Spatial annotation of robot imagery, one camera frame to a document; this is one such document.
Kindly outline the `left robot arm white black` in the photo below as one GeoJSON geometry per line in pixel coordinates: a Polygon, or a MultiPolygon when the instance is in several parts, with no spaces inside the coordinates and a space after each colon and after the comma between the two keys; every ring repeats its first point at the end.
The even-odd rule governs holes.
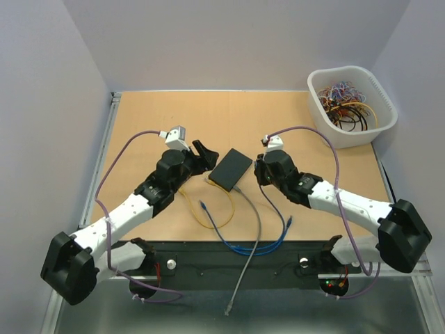
{"type": "Polygon", "coordinates": [[[135,269],[140,274],[154,268],[154,256],[140,246],[131,248],[131,257],[123,260],[123,269],[112,263],[111,246],[126,233],[154,218],[170,205],[176,192],[192,176],[216,167],[219,154],[199,140],[188,147],[177,139],[169,143],[155,170],[114,210],[103,218],[72,234],[58,233],[50,242],[41,278],[70,305],[85,300],[107,272],[124,275],[135,269]]]}

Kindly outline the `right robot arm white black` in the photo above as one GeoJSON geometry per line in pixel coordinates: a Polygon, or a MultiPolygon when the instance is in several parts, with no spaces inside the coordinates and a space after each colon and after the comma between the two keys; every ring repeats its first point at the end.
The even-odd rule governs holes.
{"type": "Polygon", "coordinates": [[[368,236],[354,240],[334,239],[320,254],[327,271],[344,264],[384,262],[401,273],[411,273],[432,240],[411,202],[382,202],[336,190],[323,178],[300,172],[283,150],[260,154],[254,174],[259,185],[273,185],[294,204],[334,214],[369,231],[368,236]]]}

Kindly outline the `black network switch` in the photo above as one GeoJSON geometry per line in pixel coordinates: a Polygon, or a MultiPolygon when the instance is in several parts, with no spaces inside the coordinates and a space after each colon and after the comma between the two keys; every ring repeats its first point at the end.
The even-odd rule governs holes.
{"type": "Polygon", "coordinates": [[[209,180],[230,192],[251,164],[251,158],[232,148],[209,174],[209,180]]]}

